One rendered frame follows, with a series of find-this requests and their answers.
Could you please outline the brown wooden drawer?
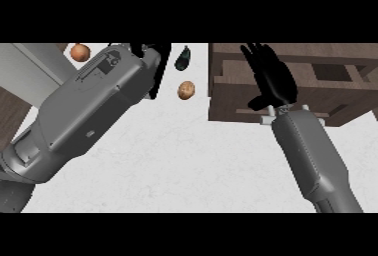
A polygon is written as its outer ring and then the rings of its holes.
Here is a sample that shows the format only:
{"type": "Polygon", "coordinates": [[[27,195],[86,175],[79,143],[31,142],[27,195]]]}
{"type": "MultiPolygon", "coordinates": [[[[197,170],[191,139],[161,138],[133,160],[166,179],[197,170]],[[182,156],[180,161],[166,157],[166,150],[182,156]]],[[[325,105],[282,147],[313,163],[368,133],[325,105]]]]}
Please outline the brown wooden drawer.
{"type": "MultiPolygon", "coordinates": [[[[273,43],[291,71],[296,109],[309,106],[331,127],[365,113],[378,119],[378,43],[273,43]]],[[[257,123],[266,110],[248,102],[260,95],[254,74],[237,43],[208,45],[208,119],[257,123]]]]}

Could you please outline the brown potato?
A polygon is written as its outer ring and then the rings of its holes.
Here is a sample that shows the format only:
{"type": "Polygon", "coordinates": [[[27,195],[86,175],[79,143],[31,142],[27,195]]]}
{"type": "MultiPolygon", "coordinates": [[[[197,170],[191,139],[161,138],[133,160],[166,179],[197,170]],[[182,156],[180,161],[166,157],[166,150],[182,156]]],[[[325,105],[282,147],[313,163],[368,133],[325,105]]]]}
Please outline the brown potato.
{"type": "Polygon", "coordinates": [[[177,95],[182,100],[188,100],[195,95],[195,84],[191,81],[180,84],[177,95]]]}

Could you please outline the orange round fruit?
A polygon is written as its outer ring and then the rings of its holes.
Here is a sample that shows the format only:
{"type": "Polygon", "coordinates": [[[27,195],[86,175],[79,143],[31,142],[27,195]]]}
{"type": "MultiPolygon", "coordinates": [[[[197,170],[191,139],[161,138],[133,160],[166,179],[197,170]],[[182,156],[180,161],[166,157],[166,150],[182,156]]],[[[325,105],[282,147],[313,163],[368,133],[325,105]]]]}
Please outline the orange round fruit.
{"type": "Polygon", "coordinates": [[[90,58],[90,48],[84,44],[77,43],[71,48],[70,54],[77,62],[86,62],[90,58]]]}

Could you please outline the pale grey appliance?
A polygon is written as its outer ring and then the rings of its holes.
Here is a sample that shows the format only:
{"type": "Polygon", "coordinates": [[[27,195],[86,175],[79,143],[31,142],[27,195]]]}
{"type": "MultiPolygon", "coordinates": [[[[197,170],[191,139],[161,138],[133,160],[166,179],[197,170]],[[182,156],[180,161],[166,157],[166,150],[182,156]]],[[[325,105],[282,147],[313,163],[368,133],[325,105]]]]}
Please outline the pale grey appliance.
{"type": "Polygon", "coordinates": [[[67,43],[0,43],[0,87],[34,107],[77,72],[67,43]]]}

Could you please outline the brown wooden cabinet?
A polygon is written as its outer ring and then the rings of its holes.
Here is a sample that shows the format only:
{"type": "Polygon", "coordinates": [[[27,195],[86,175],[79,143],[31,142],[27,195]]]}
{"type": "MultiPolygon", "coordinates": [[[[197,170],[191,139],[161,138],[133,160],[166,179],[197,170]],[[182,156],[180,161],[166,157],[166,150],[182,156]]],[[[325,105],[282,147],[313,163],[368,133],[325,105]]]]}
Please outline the brown wooden cabinet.
{"type": "Polygon", "coordinates": [[[31,105],[0,87],[0,151],[12,142],[31,105]]]}

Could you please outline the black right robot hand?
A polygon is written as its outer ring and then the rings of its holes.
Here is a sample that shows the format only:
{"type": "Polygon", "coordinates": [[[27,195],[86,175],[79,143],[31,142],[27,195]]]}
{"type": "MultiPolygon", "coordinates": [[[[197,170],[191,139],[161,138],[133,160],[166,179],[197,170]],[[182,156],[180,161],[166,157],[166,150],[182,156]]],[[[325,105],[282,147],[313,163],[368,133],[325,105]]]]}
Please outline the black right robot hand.
{"type": "Polygon", "coordinates": [[[260,95],[248,102],[248,107],[260,111],[297,102],[297,84],[287,64],[279,60],[269,45],[248,43],[241,51],[251,67],[260,95]]]}

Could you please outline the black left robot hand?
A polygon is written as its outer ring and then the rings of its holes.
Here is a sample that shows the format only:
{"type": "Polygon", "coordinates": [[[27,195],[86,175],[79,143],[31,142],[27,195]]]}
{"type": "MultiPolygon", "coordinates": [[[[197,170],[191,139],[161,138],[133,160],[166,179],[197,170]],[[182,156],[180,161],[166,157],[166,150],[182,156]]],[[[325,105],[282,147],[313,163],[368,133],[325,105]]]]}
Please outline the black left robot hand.
{"type": "Polygon", "coordinates": [[[160,85],[163,81],[163,76],[166,72],[166,66],[172,53],[172,44],[170,43],[120,43],[120,46],[126,47],[129,51],[136,55],[142,56],[148,49],[154,49],[160,54],[160,60],[157,65],[157,71],[154,75],[154,86],[146,94],[146,98],[154,100],[158,95],[160,85]]]}

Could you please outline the dark green eggplant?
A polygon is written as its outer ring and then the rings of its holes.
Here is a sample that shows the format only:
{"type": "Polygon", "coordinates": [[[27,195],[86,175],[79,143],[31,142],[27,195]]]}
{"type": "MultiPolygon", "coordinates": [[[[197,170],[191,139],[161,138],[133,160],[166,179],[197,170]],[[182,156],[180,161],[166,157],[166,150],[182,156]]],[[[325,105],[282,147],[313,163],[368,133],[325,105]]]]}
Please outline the dark green eggplant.
{"type": "Polygon", "coordinates": [[[189,47],[185,47],[175,63],[176,69],[179,71],[183,71],[189,67],[189,62],[191,62],[191,49],[189,47]]]}

